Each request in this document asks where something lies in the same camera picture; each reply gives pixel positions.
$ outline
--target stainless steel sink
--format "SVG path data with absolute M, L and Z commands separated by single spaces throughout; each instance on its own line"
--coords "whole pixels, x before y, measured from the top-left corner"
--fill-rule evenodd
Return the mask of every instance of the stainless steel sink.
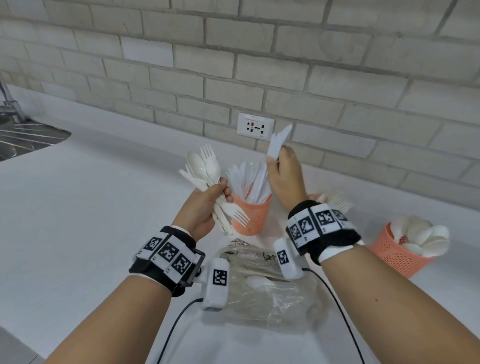
M 0 115 L 0 161 L 58 144 L 72 133 L 27 119 Z

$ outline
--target wall socket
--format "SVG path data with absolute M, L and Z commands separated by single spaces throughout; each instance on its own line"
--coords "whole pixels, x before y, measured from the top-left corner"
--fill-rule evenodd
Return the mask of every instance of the wall socket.
M 237 134 L 255 139 L 270 140 L 274 124 L 274 119 L 241 112 L 237 123 Z

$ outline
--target plastic bag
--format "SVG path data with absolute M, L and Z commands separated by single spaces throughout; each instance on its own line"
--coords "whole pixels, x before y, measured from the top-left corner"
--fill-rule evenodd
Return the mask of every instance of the plastic bag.
M 315 278 L 307 275 L 286 281 L 273 250 L 236 239 L 217 256 L 230 262 L 228 303 L 224 309 L 228 317 L 296 330 L 307 330 L 320 318 L 322 305 Z

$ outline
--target chrome faucet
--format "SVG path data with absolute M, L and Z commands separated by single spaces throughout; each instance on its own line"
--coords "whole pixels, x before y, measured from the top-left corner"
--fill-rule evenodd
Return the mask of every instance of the chrome faucet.
M 5 101 L 0 105 L 0 115 L 10 116 L 15 122 L 24 122 L 25 115 L 18 101 L 15 101 L 0 73 L 0 91 Z

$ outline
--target orange mesh cup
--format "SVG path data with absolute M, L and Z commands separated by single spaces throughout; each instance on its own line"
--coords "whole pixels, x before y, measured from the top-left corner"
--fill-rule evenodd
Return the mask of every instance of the orange mesh cup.
M 247 214 L 250 221 L 246 227 L 241 226 L 238 222 L 232 219 L 233 228 L 242 235 L 252 236 L 257 235 L 262 231 L 268 215 L 268 209 L 272 202 L 272 195 L 270 195 L 263 204 L 252 205 L 242 201 L 237 195 L 233 196 L 235 203 L 240 206 Z
M 410 278 L 435 259 L 413 254 L 402 248 L 401 245 L 398 245 L 393 239 L 390 223 L 385 226 L 375 243 L 370 245 L 369 248 L 380 259 L 406 278 Z

